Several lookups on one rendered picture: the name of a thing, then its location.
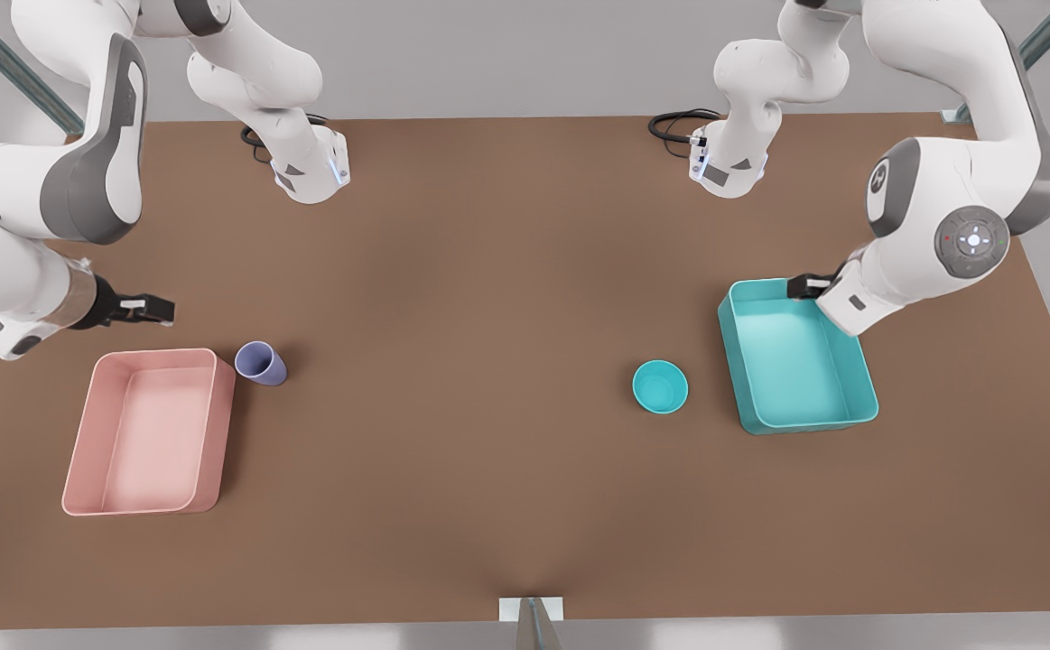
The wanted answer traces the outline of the teal bowl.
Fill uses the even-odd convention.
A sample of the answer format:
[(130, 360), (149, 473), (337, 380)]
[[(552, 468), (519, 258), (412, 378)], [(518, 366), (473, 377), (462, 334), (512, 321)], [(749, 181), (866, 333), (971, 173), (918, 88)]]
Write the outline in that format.
[(632, 391), (644, 410), (669, 414), (686, 403), (689, 383), (682, 370), (674, 363), (665, 359), (648, 359), (633, 374)]

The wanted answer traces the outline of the lavender cup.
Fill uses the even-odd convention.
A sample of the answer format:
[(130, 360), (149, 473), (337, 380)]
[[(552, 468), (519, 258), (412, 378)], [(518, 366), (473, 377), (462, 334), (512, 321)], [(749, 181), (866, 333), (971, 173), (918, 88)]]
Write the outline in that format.
[(233, 366), (244, 378), (265, 386), (279, 386), (288, 378), (288, 366), (272, 345), (249, 341), (240, 347)]

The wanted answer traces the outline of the silver frame post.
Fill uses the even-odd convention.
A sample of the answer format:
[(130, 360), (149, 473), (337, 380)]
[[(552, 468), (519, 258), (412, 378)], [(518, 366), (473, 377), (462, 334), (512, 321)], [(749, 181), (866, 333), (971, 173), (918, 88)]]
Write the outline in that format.
[(564, 650), (554, 621), (564, 621), (564, 597), (500, 597), (500, 622), (516, 624), (514, 650)]
[(941, 113), (947, 125), (990, 125), (990, 137), (1036, 128), (1027, 77), (1050, 54), (1050, 0), (940, 0), (926, 9), (924, 58), (916, 74), (957, 95)]
[(0, 37), (0, 74), (12, 83), (21, 95), (25, 95), (33, 105), (43, 114), (47, 116), (51, 122), (66, 137), (83, 135), (84, 123), (80, 116), (76, 114), (74, 108), (60, 98), (46, 82), (32, 70), (26, 62), (15, 53), (10, 46)]

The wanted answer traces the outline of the pink plastic box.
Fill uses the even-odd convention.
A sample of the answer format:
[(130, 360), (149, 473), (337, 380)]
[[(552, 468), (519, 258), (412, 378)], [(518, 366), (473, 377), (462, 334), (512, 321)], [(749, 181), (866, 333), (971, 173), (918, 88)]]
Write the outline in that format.
[(67, 515), (206, 513), (218, 502), (236, 373), (215, 351), (116, 351), (94, 365)]

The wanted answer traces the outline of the teal plastic box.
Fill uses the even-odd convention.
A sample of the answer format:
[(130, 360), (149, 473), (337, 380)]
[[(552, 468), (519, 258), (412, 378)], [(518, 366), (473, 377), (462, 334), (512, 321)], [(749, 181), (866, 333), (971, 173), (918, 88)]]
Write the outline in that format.
[(718, 308), (739, 422), (751, 435), (872, 423), (879, 403), (860, 341), (784, 279), (732, 284)]

